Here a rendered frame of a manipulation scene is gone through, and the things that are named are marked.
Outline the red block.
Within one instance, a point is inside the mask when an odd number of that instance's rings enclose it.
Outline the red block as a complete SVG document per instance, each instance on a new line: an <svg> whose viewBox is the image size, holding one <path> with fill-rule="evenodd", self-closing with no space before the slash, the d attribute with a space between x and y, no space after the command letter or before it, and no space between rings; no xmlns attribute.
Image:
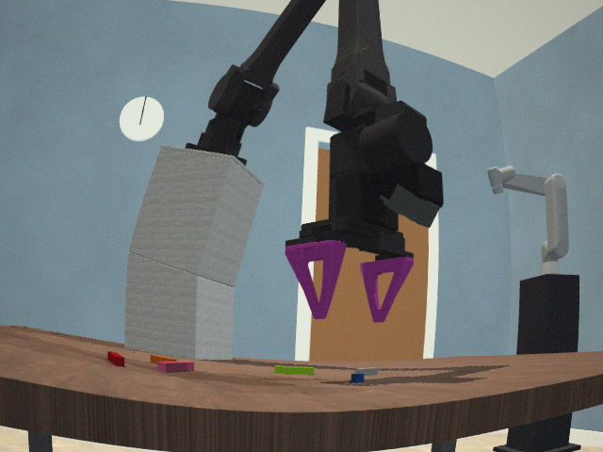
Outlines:
<svg viewBox="0 0 603 452"><path fill-rule="evenodd" d="M112 362L115 366L124 367L124 357L116 352L107 352L107 359Z"/></svg>

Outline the lime green rod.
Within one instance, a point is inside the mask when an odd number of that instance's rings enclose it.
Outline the lime green rod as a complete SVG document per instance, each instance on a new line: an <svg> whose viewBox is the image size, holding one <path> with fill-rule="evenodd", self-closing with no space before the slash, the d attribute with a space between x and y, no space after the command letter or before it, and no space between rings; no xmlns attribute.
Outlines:
<svg viewBox="0 0 603 452"><path fill-rule="evenodd" d="M314 375L314 367L275 366L275 374Z"/></svg>

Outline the pink rectangular block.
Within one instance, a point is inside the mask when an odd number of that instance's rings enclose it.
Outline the pink rectangular block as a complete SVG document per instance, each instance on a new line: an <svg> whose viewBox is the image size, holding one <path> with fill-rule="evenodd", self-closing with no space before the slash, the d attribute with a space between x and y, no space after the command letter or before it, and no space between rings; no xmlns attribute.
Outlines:
<svg viewBox="0 0 603 452"><path fill-rule="evenodd" d="M157 362L157 371L178 372L194 370L194 362Z"/></svg>

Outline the orange rod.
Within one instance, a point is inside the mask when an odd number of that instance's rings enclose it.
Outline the orange rod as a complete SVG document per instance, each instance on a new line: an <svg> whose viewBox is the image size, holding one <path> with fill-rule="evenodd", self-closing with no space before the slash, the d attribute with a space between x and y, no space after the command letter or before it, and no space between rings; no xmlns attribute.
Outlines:
<svg viewBox="0 0 603 452"><path fill-rule="evenodd" d="M175 359L171 359L171 358L166 358L166 357L151 355L151 363L156 363L157 364L157 362L174 362L174 361L176 361L176 360Z"/></svg>

